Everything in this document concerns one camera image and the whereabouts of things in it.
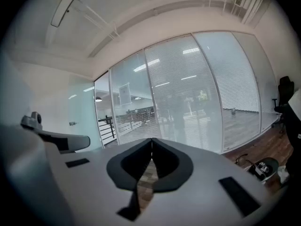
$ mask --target window blind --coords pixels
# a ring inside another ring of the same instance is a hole
[[[269,60],[254,35],[234,32],[253,68],[261,101],[261,131],[278,119],[272,99],[278,98],[275,76]]]
[[[260,114],[251,65],[230,32],[195,34],[215,75],[222,100],[224,151],[259,134]]]
[[[159,137],[144,53],[140,51],[117,63],[110,73],[119,142]]]
[[[220,153],[220,100],[194,38],[155,44],[145,49],[145,55],[162,138]]]

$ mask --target door handle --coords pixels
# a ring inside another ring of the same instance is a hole
[[[71,126],[74,126],[76,124],[78,124],[78,122],[75,122],[75,121],[69,122],[69,125],[71,125]]]

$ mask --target ceiling light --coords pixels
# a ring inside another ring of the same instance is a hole
[[[157,58],[157,59],[152,60],[152,61],[150,61],[149,63],[147,63],[147,65],[150,66],[150,65],[153,65],[153,64],[158,63],[158,62],[160,62],[160,60]],[[143,64],[143,65],[141,65],[141,66],[135,68],[134,71],[135,71],[135,72],[138,72],[138,71],[144,70],[144,69],[146,69],[146,65],[145,65],[145,64]]]
[[[70,97],[68,98],[68,100],[70,100],[70,99],[73,98],[73,97],[76,97],[76,95],[70,96]]]
[[[188,50],[184,50],[183,54],[188,54],[188,53],[192,53],[192,52],[196,52],[196,51],[199,51],[199,48],[191,48]]]
[[[185,80],[185,79],[189,79],[189,78],[193,78],[193,77],[196,77],[196,75],[189,76],[189,77],[183,78],[183,79],[181,79],[181,80]]]
[[[85,89],[84,92],[87,92],[87,91],[92,90],[92,89],[94,89],[94,86],[91,87],[91,88]]]
[[[164,84],[160,84],[160,85],[156,85],[155,87],[158,87],[158,86],[161,86],[161,85],[167,85],[169,84],[170,82],[167,82],[167,83],[164,83]]]

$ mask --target black office chair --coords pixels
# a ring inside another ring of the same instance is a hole
[[[284,111],[285,107],[287,106],[288,101],[293,96],[293,90],[294,90],[294,82],[290,80],[288,76],[282,77],[280,79],[279,85],[278,85],[278,91],[279,91],[279,104],[276,105],[276,100],[273,99],[275,108],[274,110],[278,113],[281,113],[280,119],[272,124],[272,128],[276,124],[282,124],[282,128],[279,133],[284,133],[284,126],[285,126],[285,119],[284,119]]]

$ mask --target black cable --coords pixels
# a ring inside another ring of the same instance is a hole
[[[243,154],[243,155],[239,156],[238,158],[236,158],[235,164],[238,164],[238,166],[239,166],[239,159],[240,159],[242,156],[248,156],[248,153]]]

